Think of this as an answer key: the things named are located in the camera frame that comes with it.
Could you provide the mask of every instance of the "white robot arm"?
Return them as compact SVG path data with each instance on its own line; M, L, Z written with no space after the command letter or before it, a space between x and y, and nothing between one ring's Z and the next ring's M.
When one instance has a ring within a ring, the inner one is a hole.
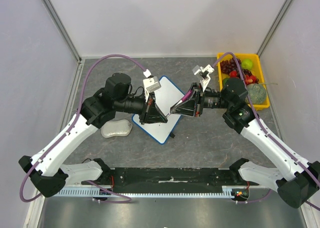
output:
M197 76L200 75L206 80L208 72L202 68ZM276 169L266 168L242 158L232 164L230 170L234 171L239 180L268 187L278 192L288 205L298 208L319 189L308 172L319 180L320 163L318 161L310 163L298 155L278 138L261 118L258 117L257 120L253 110L245 103L247 94L244 83L238 78L229 78L221 92L203 89L202 83L192 83L187 97L172 106L170 114L198 117L204 108L226 109L223 118L227 125L255 144L276 166Z
M45 148L32 157L23 156L19 160L26 173L34 168L29 177L45 197L55 195L65 185L109 178L110 168L99 158L85 164L64 165L63 162L80 143L113 119L116 112L139 114L141 123L168 121L156 104L154 91L161 87L157 77L145 80L148 83L144 82L144 93L135 97L135 94L131 94L131 78L123 73L115 73L107 79L104 88L83 102L75 123L76 114ZM64 138L50 150L62 136Z

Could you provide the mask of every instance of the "white wall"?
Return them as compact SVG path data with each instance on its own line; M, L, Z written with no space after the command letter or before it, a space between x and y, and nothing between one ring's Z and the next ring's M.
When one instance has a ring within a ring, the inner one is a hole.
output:
M320 161L320 3L294 0L261 56L283 139ZM317 201L320 206L320 192Z
M284 0L51 0L81 56L256 53Z
M18 160L57 134L77 64L41 0L0 0L0 11L0 227L20 228Z

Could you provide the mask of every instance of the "purple cable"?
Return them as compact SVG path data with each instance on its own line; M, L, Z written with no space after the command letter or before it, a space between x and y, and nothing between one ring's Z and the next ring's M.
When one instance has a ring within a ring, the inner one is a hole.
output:
M317 207L316 205L312 204L311 202L306 201L305 203L307 203L309 206L315 208L316 210L318 210L320 212L320 208Z
M129 203L132 201L132 199L130 197L127 197L127 196L124 196L124 195L121 195L121 194L118 194L118 193L115 193L115 192L112 192L112 191L108 191L107 189L97 185L96 183L94 183L93 181L86 181L88 183L90 183L91 185L94 185L96 187L98 187L99 189L103 190L104 192L107 192L107 193L110 193L112 195L115 195L117 197L122 197L122 198L125 198L126 200L125 201L100 201L101 203Z
M249 204L249 203L260 202L260 201L263 201L263 200L267 199L271 195L271 193L272 193L272 190L269 189L268 193L264 197L262 197L260 199L255 199L255 200L252 200L252 201L245 201L245 202L236 202L236 203L237 204Z
M224 53L224 54L223 54L219 59L217 59L217 61L213 64L213 67L215 67L215 66L218 64L218 62L220 62L220 61L221 61L225 56L227 56L227 55L231 55L231 56L233 57L233 59L234 59L234 61L235 61L235 63L236 63L236 66L237 66L237 68L238 68L238 71L239 71L241 80L243 81L245 88L247 88L247 86L246 86L246 84L245 84L245 79L244 79L244 76L243 76L243 73L242 73L242 69L241 69L241 67L240 67L240 64L239 64L239 62L238 62L238 60L237 60L237 57L236 57L232 52L226 52L226 53ZM260 121L260 119L259 119L259 116L258 116L258 114L257 114L257 111L255 110L255 107L254 107L254 105L253 105L253 103L252 103L252 101L251 101L250 96L248 95L247 97L248 97L248 101L249 101L249 104L250 104L250 106L251 106L251 109L252 109L252 111L253 111L254 117L256 118L259 126L260 126L261 129L264 131L264 133L267 134L268 131L267 131L267 130L264 128L264 126L262 125L262 123L261 123L261 121ZM309 174L309 176L313 179L313 181L317 184L317 186L320 187L320 182L319 182L319 181L317 180L317 178L311 173L311 171L309 171L308 168L305 167L304 164L302 164L301 162L298 162L298 159L297 159L293 154L291 154L291 153L290 153L276 138L274 138L271 134L268 134L267 136L268 136L274 143L276 143L290 158L292 158L298 165L300 165L300 166Z
M85 78L84 78L84 82L83 82L83 85L82 85L82 89L81 89L81 93L80 93L80 99L79 99L79 105L78 105L78 109L76 111L76 116L75 116L75 119L74 121L71 123L71 125L69 126L69 128L67 129L66 133L70 132L71 129L74 127L75 123L78 121L79 119L79 116L80 116L80 111L81 111L81 106L82 106L82 102L83 102L83 99L84 99L84 94L85 94L85 88L86 88L86 83L88 81L88 78L89 78L89 75L90 73L92 72L92 70L103 60L107 59L107 58L110 58L110 57L122 57L122 58L125 58L125 59L128 59L130 60L131 62L133 62L134 64L136 64L138 67L140 67L142 69L143 72L146 71L146 69L137 61L135 61L134 59L128 57L128 56L125 56L125 55L121 55L121 54L110 54L110 55L107 55L107 56L104 56L102 58L100 58L98 61L96 61L89 69L88 73L86 74ZM57 145L59 144L60 141L63 140L63 138L66 137L66 133L64 133L63 135L61 135L56 142L54 142L43 154L41 157L39 157L39 160L43 160L44 157ZM20 186L20 191L19 191L19 196L20 196L20 199L23 201L23 202L32 202L34 201L35 199L37 199L38 197L41 196L41 194L38 194L36 195L35 197L31 198L31 199L25 199L24 198L24 188L25 188L25 184L27 182L27 179L28 177L30 176L30 174L32 173L32 171L37 167L37 165L39 164L38 161L36 161L36 163L30 168L30 170L26 173L22 183L21 183L21 186ZM113 203L128 203L131 201L131 198L130 197L126 197L126 196L122 196L122 195L119 195L121 197L124 197L126 199L128 199L127 201L123 201L123 202L113 202Z

